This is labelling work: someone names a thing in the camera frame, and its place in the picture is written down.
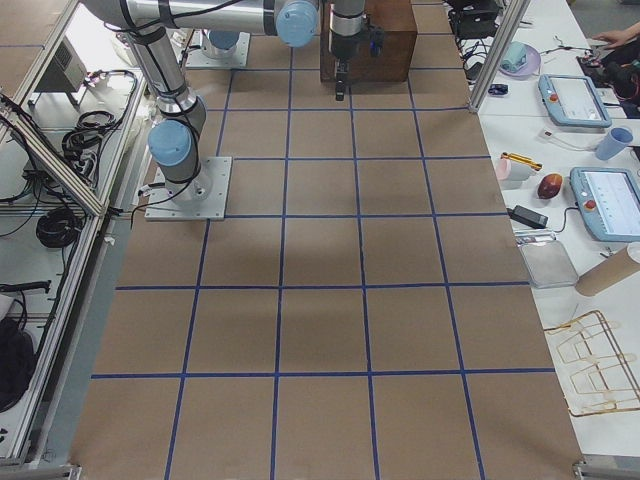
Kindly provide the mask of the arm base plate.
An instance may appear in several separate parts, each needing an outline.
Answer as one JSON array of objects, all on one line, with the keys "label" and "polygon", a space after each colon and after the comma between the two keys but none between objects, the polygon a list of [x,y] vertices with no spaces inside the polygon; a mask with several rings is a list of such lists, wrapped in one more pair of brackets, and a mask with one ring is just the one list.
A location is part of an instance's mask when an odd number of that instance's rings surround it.
[{"label": "arm base plate", "polygon": [[224,220],[232,164],[231,157],[202,159],[199,175],[184,191],[171,182],[165,185],[164,174],[157,167],[154,181],[163,186],[151,191],[151,206],[145,210],[145,219],[150,222]]},{"label": "arm base plate", "polygon": [[231,70],[244,69],[247,65],[251,35],[240,32],[237,42],[229,49],[216,47],[202,30],[196,31],[189,45],[186,69]]}]

